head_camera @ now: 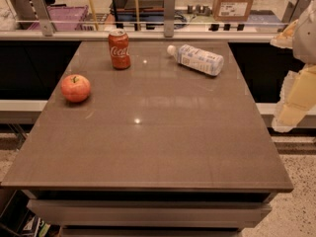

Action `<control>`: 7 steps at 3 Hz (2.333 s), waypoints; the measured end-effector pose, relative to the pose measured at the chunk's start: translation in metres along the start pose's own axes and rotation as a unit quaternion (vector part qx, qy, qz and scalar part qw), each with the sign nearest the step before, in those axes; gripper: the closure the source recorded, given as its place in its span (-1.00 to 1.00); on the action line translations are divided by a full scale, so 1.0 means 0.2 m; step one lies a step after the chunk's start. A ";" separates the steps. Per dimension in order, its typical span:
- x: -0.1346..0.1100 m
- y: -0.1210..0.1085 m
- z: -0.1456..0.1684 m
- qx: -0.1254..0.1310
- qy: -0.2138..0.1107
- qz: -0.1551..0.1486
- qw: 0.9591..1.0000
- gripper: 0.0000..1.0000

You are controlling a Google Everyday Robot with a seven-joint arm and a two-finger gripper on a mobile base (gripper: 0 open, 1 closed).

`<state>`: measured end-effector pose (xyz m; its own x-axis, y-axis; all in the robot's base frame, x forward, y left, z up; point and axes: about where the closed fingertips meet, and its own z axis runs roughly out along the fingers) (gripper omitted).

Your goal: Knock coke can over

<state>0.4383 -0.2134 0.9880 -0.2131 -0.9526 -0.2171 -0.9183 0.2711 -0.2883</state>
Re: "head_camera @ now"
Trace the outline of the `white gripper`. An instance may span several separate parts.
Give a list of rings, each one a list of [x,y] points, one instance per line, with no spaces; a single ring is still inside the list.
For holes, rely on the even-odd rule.
[[[306,63],[284,77],[276,103],[272,128],[289,132],[316,106],[316,1],[312,0],[298,21],[291,22],[270,41],[278,48],[293,48],[295,58]]]

